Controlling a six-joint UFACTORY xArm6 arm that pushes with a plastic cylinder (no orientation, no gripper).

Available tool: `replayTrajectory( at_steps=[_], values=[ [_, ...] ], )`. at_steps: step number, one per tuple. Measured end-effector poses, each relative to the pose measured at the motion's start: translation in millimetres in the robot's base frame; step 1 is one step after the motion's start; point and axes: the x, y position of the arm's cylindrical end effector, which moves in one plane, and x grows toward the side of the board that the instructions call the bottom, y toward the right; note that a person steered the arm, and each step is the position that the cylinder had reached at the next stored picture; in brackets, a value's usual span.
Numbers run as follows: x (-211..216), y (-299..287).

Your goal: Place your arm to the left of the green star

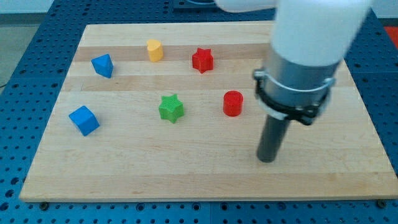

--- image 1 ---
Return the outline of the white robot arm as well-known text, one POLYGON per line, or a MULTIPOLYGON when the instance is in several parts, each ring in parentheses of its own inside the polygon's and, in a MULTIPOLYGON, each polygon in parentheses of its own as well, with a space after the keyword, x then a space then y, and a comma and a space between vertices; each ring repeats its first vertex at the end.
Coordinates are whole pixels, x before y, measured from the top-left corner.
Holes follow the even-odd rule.
POLYGON ((371 0, 215 0, 226 12, 276 8, 264 93, 297 107, 320 101, 370 10, 371 0))

